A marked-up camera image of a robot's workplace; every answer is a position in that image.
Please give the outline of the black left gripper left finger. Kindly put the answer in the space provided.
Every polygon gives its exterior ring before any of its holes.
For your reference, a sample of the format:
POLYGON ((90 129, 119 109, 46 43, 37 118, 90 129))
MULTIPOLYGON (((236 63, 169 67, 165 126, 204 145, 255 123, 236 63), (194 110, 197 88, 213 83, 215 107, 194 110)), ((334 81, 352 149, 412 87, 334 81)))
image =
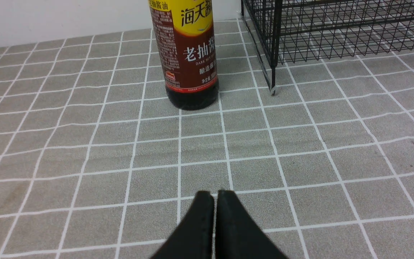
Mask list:
POLYGON ((198 191, 184 218, 152 259, 210 259, 214 198, 208 191, 198 191))

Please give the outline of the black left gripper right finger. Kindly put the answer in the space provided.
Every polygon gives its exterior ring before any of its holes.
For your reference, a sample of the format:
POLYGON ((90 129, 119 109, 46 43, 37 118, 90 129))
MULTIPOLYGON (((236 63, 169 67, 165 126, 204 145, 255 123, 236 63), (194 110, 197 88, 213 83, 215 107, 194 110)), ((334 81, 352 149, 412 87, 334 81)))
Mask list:
POLYGON ((236 193, 217 195, 215 257, 217 259, 287 259, 248 214, 236 193))

